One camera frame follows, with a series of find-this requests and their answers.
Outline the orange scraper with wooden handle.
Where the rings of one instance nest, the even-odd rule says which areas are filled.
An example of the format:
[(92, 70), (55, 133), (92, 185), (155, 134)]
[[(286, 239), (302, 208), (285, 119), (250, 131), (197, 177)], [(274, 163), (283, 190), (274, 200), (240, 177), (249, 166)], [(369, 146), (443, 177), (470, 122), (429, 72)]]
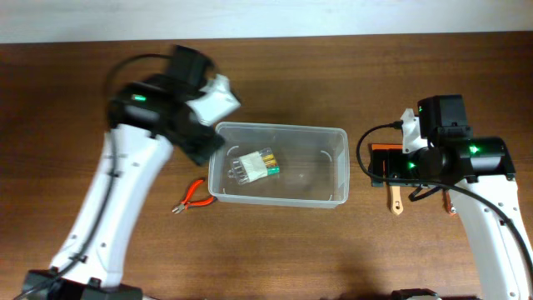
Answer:
[[(400, 144), (385, 144), (385, 143), (373, 143), (371, 145), (371, 150), (402, 150), (402, 145)], [(400, 186), (392, 186), (390, 183), (387, 184), (388, 187), (388, 195), (390, 200), (390, 210), (391, 212), (399, 216), (403, 212), (403, 204), (401, 200), (401, 187)]]

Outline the red-handled pliers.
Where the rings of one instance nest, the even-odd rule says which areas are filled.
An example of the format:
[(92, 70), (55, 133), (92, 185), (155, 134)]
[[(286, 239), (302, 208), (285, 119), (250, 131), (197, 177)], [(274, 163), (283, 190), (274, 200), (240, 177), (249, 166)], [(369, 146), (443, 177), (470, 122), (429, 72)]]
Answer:
[(190, 208), (203, 208), (209, 205), (212, 205), (217, 201), (217, 198), (209, 195), (201, 200), (194, 200), (196, 190), (207, 180), (204, 177), (200, 177), (191, 182), (187, 187), (187, 190), (184, 193), (182, 199), (175, 205), (172, 209), (172, 213), (178, 214), (182, 213)]

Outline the clear plastic container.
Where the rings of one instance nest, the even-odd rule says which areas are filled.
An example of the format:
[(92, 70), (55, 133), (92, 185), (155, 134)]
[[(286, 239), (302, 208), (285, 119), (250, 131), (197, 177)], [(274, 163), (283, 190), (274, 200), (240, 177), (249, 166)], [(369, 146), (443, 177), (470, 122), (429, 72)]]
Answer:
[[(221, 202), (335, 208), (350, 186), (348, 136), (340, 128), (221, 122), (224, 146), (211, 157), (208, 189)], [(239, 185), (227, 172), (231, 160), (270, 148), (280, 173)]]

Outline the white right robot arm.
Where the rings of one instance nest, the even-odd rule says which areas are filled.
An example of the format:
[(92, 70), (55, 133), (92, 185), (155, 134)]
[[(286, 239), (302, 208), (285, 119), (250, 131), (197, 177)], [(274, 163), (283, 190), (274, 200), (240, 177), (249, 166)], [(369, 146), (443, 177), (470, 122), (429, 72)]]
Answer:
[(499, 137), (474, 137), (460, 95), (420, 100), (400, 120), (401, 145), (371, 145), (362, 171), (374, 186), (412, 187), (416, 202), (443, 192), (465, 229), (484, 299), (532, 297), (532, 246), (516, 170)]

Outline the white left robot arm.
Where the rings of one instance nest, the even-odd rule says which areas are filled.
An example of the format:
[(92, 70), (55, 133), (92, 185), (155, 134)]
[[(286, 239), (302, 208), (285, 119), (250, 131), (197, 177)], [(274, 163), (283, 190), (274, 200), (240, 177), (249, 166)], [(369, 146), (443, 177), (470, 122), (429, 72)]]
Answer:
[(175, 46), (164, 72), (108, 98), (102, 155), (72, 229), (45, 270), (31, 270), (23, 299), (141, 299), (122, 282), (128, 245), (147, 194), (175, 148), (195, 164), (224, 144), (216, 123), (241, 105), (205, 54)]

